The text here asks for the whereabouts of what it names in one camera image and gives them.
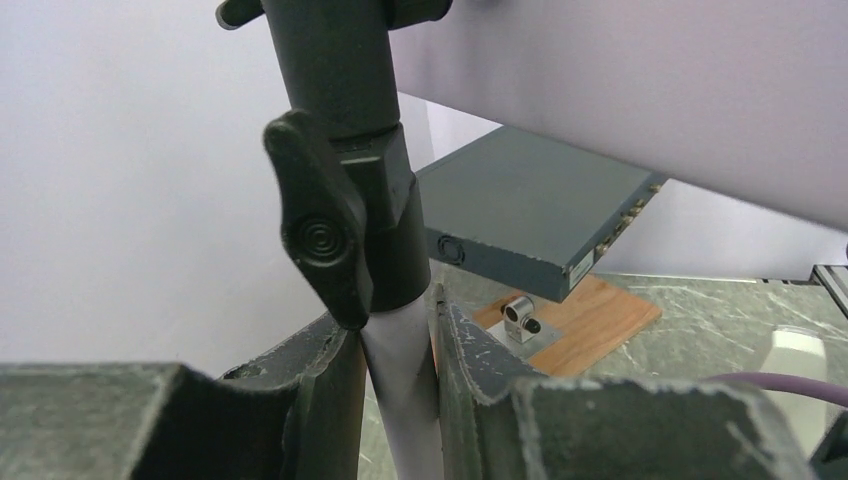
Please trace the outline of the white perforated music stand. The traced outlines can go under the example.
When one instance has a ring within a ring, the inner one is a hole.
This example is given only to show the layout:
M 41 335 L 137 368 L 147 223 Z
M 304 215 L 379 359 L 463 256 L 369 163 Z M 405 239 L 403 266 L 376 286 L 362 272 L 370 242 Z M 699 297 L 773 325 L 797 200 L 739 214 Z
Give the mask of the white perforated music stand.
M 291 111 L 263 135 L 295 265 L 368 367 L 400 477 L 444 475 L 430 273 L 399 92 L 836 229 L 843 1 L 225 1 L 268 22 Z

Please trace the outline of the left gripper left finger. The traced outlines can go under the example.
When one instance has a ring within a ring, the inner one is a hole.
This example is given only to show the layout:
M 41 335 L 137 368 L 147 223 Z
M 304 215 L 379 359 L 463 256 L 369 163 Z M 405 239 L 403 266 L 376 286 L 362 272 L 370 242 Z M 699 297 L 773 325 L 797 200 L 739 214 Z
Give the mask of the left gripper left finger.
M 365 360 L 329 316 L 212 378 L 180 363 L 5 364 L 5 479 L 353 479 Z

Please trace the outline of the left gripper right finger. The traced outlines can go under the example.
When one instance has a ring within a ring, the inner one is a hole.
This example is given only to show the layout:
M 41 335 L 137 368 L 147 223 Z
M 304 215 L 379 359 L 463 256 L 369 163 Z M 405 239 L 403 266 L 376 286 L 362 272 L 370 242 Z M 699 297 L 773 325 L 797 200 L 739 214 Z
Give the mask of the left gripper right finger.
M 758 389 L 680 379 L 557 378 L 433 290 L 449 479 L 812 479 Z

